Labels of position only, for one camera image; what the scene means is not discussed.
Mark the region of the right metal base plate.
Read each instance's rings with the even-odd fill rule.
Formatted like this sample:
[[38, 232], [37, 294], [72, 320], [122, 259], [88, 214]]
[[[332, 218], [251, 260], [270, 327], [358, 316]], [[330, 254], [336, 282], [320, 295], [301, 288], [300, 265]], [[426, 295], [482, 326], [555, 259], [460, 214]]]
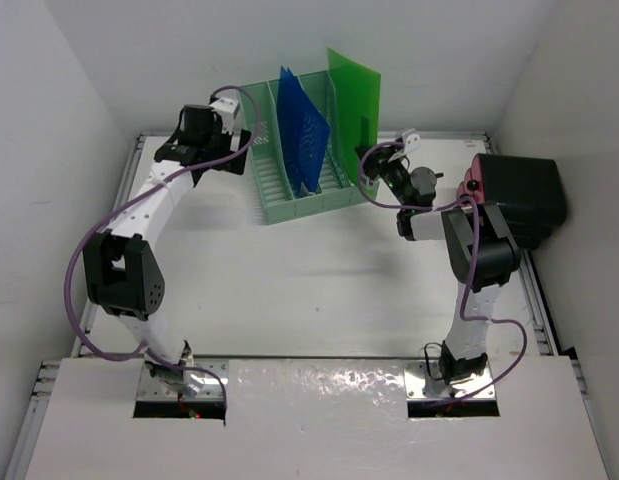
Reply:
[[404, 385], [409, 401], [435, 401], [470, 395], [470, 401], [495, 400], [496, 389], [492, 385], [492, 372], [487, 364], [482, 373], [473, 373], [460, 380], [446, 384], [440, 379], [436, 359], [426, 361], [418, 358], [408, 361], [403, 370]]

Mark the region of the metal base plate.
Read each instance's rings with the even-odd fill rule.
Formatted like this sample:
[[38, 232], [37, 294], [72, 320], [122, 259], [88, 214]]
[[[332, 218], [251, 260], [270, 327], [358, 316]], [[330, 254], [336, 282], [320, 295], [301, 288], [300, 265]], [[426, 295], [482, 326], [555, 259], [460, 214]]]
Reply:
[[220, 384], [228, 386], [229, 360], [213, 357], [193, 358], [196, 370], [180, 372], [145, 361], [136, 399], [145, 402], [175, 401], [179, 395], [188, 401], [223, 401]]
[[495, 400], [496, 389], [492, 385], [492, 372], [487, 364], [482, 373], [473, 373], [460, 380], [446, 384], [440, 379], [436, 359], [426, 361], [418, 358], [408, 361], [403, 370], [404, 385], [409, 401], [435, 401], [470, 395], [470, 401]]

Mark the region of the white front board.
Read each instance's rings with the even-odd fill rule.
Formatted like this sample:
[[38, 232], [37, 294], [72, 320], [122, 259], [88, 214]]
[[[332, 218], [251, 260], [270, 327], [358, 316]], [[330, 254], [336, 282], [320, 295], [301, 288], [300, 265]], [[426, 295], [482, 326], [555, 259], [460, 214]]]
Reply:
[[528, 357], [495, 417], [412, 419], [401, 364], [233, 360], [224, 420], [134, 416], [140, 361], [66, 359], [31, 479], [602, 479], [570, 362]]

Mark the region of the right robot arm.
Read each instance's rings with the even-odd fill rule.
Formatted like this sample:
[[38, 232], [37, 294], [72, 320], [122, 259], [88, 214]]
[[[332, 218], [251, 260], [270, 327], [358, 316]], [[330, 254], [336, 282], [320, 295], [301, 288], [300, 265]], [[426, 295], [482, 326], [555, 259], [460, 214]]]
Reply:
[[357, 184], [366, 192], [370, 181], [382, 180], [398, 203], [386, 204], [397, 212], [397, 230], [409, 241], [445, 241], [458, 297], [452, 326], [441, 343], [439, 375], [447, 385], [481, 374], [487, 364], [486, 337], [495, 300], [521, 261], [520, 249], [496, 204], [478, 203], [462, 195], [452, 203], [434, 205], [442, 177], [427, 167], [411, 171], [403, 165], [406, 144], [382, 142], [358, 146]]

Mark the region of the black pink drawer box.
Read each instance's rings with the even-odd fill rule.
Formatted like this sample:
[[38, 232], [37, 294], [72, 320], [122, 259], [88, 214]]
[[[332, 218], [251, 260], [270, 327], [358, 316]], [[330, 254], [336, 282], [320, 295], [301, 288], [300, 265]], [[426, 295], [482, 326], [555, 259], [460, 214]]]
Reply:
[[567, 200], [553, 159], [479, 153], [457, 188], [478, 204], [496, 204], [521, 249], [533, 251], [567, 219]]

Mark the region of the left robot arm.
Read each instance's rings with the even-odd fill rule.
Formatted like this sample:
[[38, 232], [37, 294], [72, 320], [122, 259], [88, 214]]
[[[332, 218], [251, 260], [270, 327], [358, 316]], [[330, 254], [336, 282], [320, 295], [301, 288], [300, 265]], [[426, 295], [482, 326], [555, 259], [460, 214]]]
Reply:
[[90, 301], [118, 318], [154, 364], [191, 365], [192, 360], [187, 342], [171, 332], [159, 312], [166, 286], [153, 249], [206, 171], [244, 173], [251, 133], [233, 135], [238, 111], [238, 102], [226, 97], [214, 97], [208, 106], [184, 106], [136, 195], [83, 249]]

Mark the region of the blue clip file folder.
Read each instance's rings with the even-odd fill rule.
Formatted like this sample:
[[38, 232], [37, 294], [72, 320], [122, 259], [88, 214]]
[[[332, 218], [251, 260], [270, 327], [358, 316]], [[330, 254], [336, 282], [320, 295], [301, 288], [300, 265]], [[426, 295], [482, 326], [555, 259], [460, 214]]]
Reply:
[[280, 68], [276, 115], [283, 164], [294, 196], [316, 194], [331, 129], [299, 78], [286, 67]]

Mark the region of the green clip file folder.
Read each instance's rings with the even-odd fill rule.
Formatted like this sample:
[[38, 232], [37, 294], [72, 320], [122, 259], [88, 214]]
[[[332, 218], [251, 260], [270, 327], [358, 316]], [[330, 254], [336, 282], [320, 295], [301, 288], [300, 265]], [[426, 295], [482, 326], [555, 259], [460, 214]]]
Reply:
[[336, 50], [327, 49], [328, 72], [336, 102], [336, 133], [344, 171], [352, 184], [357, 181], [358, 147], [377, 143], [381, 74]]

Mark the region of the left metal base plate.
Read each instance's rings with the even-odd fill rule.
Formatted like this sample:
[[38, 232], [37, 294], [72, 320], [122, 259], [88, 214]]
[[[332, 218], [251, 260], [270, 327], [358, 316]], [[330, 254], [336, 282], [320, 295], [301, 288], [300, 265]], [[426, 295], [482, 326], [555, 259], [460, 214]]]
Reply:
[[188, 401], [223, 401], [220, 384], [228, 386], [229, 360], [213, 357], [193, 358], [196, 370], [180, 372], [145, 361], [136, 399], [145, 402], [175, 401], [179, 395]]

